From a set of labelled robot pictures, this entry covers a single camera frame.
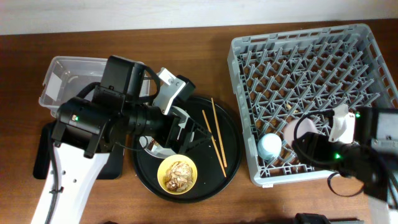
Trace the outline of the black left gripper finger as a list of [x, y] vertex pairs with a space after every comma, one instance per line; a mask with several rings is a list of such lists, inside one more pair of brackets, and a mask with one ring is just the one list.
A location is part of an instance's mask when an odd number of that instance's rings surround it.
[[191, 135], [190, 138], [192, 138], [193, 136], [199, 136], [201, 140], [210, 140], [212, 137], [212, 134], [206, 127], [203, 127], [201, 124], [193, 119], [189, 119], [187, 121], [186, 130]]
[[198, 148], [202, 144], [207, 144], [211, 141], [210, 137], [207, 138], [199, 138], [197, 140], [189, 141], [188, 139], [185, 139], [183, 141], [180, 141], [177, 143], [176, 146], [174, 146], [174, 152], [176, 154], [183, 154], [185, 155], [189, 151]]

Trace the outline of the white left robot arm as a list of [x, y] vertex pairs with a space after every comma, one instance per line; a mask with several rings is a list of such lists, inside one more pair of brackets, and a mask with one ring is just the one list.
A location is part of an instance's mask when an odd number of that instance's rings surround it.
[[133, 149], [146, 137], [181, 154], [207, 142], [210, 132], [172, 111], [195, 89], [187, 78], [112, 55], [99, 82], [63, 103], [49, 137], [49, 169], [33, 223], [78, 223], [93, 184], [127, 135]]

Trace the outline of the pink plastic cup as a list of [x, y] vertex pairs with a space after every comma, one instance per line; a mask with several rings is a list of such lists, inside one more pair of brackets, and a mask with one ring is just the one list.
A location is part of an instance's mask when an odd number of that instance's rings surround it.
[[[292, 120], [283, 130], [284, 139], [290, 147], [292, 147], [292, 143], [294, 140], [294, 129], [297, 123], [297, 119]], [[305, 118], [298, 126], [297, 137], [300, 138], [307, 132], [317, 134], [319, 133], [313, 121], [311, 119]]]

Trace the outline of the light blue plastic cup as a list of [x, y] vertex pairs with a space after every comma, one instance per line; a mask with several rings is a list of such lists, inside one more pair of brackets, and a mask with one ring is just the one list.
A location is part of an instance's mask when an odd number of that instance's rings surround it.
[[265, 134], [257, 144], [258, 155], [268, 161], [279, 156], [282, 149], [282, 140], [274, 133]]

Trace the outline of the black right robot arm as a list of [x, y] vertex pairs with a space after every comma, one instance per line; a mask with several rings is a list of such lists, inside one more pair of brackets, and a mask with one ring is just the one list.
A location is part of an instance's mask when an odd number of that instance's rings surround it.
[[347, 105], [314, 111], [284, 132], [299, 161], [362, 182], [373, 223], [397, 223], [397, 110]]

